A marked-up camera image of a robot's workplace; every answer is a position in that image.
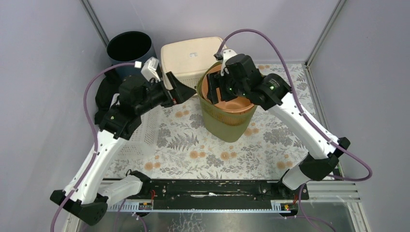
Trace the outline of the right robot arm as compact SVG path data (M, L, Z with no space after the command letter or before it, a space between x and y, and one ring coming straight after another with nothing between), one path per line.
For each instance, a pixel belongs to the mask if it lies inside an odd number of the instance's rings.
M262 75L250 56L233 50L214 56L221 68L207 75L205 99L215 105L244 97L280 119L308 150L305 158L281 177L278 195L289 199L302 184L328 176L349 147L349 140L328 132L297 103L290 82L275 73Z

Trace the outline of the white perforated basket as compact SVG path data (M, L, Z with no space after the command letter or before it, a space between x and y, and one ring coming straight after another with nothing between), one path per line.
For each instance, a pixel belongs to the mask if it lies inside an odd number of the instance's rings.
M160 106L157 106L141 116L142 124L118 153L120 159L146 158L154 154L160 112Z

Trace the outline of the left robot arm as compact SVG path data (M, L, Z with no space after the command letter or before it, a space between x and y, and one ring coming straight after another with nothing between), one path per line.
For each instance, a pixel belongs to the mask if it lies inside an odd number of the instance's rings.
M108 207L135 195L143 199L149 195L149 177L133 174L100 188L110 163L124 144L141 125L141 116L157 106L164 108L182 104L195 95L195 89L177 80L172 72L166 73L172 89L163 79L128 76L118 88L118 104L114 104L94 132L94 145L72 181L60 190L54 190L50 200L89 226L96 225Z

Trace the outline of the cream perforated basket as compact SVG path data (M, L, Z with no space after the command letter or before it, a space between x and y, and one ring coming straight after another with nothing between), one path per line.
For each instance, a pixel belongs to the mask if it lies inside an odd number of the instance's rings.
M184 85L196 88L199 79L216 62L214 54L223 42L220 37L204 37L166 44L161 48L161 70Z

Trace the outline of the green mesh waste bin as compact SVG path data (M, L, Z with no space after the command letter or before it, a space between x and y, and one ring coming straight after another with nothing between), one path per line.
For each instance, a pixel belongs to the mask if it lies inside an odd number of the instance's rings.
M233 143L246 131L257 106L251 105L244 113L234 114L227 113L205 100L201 88L205 85L206 75L219 71L220 67L221 63L216 62L203 74L197 83L196 92L199 96L204 127L219 139Z

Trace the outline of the orange bucket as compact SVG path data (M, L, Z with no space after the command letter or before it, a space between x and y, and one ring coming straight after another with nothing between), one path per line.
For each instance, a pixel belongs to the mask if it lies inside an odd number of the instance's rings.
M207 76L210 73L216 73L221 70L221 64L220 63L215 63L215 67L210 68L203 77L202 81L202 86L200 87L200 93L202 94L202 97L212 105L211 101L206 98L206 95L208 94L208 80ZM220 91L217 89L217 97L219 102L217 104L214 104L213 106L221 109L224 112L227 113L232 113L232 114L244 114L248 111L250 111L255 105L250 102L247 98L244 97L237 97L231 101L221 101L221 96L220 96Z

